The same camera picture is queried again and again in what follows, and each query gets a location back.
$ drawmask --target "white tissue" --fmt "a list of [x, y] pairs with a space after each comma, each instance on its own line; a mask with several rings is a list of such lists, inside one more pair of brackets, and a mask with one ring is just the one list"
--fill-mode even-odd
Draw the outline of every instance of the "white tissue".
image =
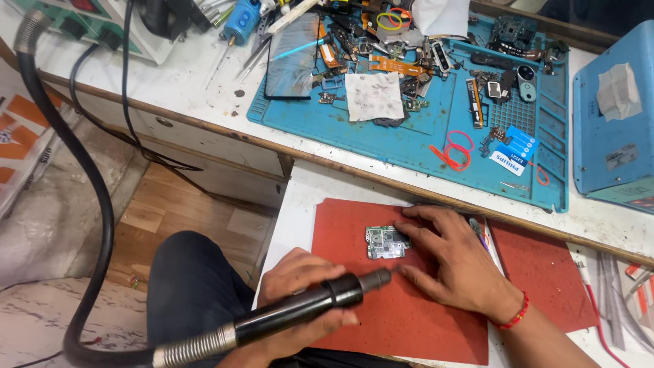
[[411, 16], [425, 36], [468, 34], [470, 0], [415, 0]]
[[597, 101], [606, 121], [622, 120], [643, 111], [634, 71], [629, 63], [616, 64], [599, 78]]
[[404, 118], [400, 76], [396, 71], [388, 74], [346, 74], [345, 93], [350, 121]]

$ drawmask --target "wooden floor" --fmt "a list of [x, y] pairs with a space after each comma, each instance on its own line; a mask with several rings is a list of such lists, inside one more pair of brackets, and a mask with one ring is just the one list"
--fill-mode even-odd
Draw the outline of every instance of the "wooden floor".
[[158, 164], [150, 168], [115, 231], [114, 253], [107, 279], [147, 291], [152, 258], [170, 235], [194, 230], [220, 246], [232, 267], [256, 289], [258, 269], [267, 251], [275, 221], [215, 200]]

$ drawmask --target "drawer knob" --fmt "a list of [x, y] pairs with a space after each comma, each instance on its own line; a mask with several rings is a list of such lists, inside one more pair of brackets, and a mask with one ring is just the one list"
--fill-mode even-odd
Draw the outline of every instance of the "drawer knob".
[[168, 120], [166, 120], [164, 118], [156, 117], [154, 120], [156, 120], [159, 124], [161, 124], [163, 126], [167, 126], [168, 128], [173, 127], [173, 125]]

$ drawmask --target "metal spring coil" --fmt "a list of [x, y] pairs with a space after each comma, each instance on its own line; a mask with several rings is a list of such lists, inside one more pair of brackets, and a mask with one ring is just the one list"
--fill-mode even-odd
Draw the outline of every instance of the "metal spring coil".
[[18, 27], [14, 50], [30, 55], [36, 54], [39, 36], [50, 27], [51, 23], [51, 19], [42, 12], [30, 9]]
[[236, 347], [233, 323], [191, 339], [157, 348], [152, 365], [155, 368], [174, 368], [202, 360]]

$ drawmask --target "charging port board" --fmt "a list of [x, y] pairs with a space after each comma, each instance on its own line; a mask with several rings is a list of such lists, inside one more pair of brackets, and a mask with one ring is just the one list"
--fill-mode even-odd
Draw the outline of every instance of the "charging port board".
[[392, 226], [366, 227], [366, 242], [370, 259], [401, 258], [411, 248], [411, 239]]

